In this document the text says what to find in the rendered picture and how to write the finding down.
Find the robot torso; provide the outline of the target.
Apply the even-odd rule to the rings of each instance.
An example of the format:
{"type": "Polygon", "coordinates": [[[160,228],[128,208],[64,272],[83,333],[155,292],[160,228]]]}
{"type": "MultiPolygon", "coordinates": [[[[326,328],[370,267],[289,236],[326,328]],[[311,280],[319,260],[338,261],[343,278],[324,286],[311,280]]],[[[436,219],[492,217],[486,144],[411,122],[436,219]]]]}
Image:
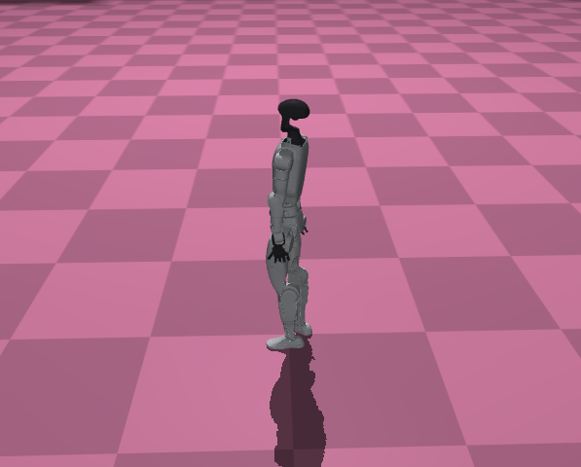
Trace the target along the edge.
{"type": "Polygon", "coordinates": [[[273,185],[273,160],[275,155],[282,149],[293,151],[293,166],[289,173],[286,199],[283,204],[285,215],[283,216],[282,226],[289,227],[293,231],[293,236],[297,236],[303,229],[304,215],[302,209],[298,208],[297,201],[300,198],[304,186],[306,168],[309,154],[309,143],[307,139],[301,135],[305,140],[305,144],[297,146],[291,144],[291,139],[285,136],[277,145],[272,158],[272,191],[275,191],[273,185]],[[287,137],[287,142],[283,140],[287,137]],[[290,142],[290,143],[288,143],[290,142]]]}

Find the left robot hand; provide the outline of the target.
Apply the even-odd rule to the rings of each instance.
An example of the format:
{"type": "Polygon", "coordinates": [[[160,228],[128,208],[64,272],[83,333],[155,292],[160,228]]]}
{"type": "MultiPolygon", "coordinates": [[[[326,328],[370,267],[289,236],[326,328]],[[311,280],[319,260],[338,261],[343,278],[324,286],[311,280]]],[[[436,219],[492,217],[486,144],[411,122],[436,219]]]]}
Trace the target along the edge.
{"type": "Polygon", "coordinates": [[[274,256],[274,263],[276,263],[277,259],[281,262],[281,258],[283,260],[283,263],[285,263],[285,256],[287,258],[287,261],[290,261],[289,255],[287,252],[285,252],[285,249],[283,249],[282,245],[285,244],[285,237],[283,234],[283,239],[284,242],[282,244],[275,244],[274,243],[274,238],[273,238],[273,234],[272,234],[272,253],[270,254],[270,256],[268,257],[268,260],[272,257],[272,255],[274,256]]]}

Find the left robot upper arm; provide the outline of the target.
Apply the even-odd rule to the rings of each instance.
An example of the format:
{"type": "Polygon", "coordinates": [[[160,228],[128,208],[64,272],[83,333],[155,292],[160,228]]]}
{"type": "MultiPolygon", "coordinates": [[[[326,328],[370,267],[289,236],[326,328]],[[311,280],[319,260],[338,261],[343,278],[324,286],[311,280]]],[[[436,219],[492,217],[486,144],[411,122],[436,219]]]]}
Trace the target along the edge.
{"type": "Polygon", "coordinates": [[[268,204],[269,199],[272,197],[279,197],[281,199],[282,205],[284,204],[287,193],[289,173],[292,169],[293,162],[293,151],[291,150],[282,149],[275,155],[273,160],[273,185],[275,191],[268,195],[268,204]]]}

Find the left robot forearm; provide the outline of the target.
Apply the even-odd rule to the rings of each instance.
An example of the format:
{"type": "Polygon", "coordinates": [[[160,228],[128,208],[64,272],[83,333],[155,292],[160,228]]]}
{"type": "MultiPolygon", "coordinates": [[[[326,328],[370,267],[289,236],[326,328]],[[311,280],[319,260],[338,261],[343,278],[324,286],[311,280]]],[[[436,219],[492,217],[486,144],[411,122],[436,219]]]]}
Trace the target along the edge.
{"type": "Polygon", "coordinates": [[[274,238],[274,243],[283,242],[283,216],[285,210],[281,199],[279,197],[272,197],[269,199],[270,215],[271,215],[271,231],[274,238]]]}

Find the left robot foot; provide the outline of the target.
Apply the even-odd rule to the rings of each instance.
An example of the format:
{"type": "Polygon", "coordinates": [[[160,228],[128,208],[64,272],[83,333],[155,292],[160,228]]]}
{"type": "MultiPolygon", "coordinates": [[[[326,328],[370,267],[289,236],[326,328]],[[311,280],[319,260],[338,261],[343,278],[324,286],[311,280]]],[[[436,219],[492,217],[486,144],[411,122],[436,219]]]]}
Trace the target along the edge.
{"type": "MultiPolygon", "coordinates": [[[[290,337],[288,337],[288,339],[289,338],[290,337]]],[[[305,345],[304,339],[299,335],[295,335],[293,341],[290,340],[286,341],[286,335],[281,336],[279,338],[267,340],[267,347],[271,349],[302,348],[304,347],[304,345],[305,345]]]]}

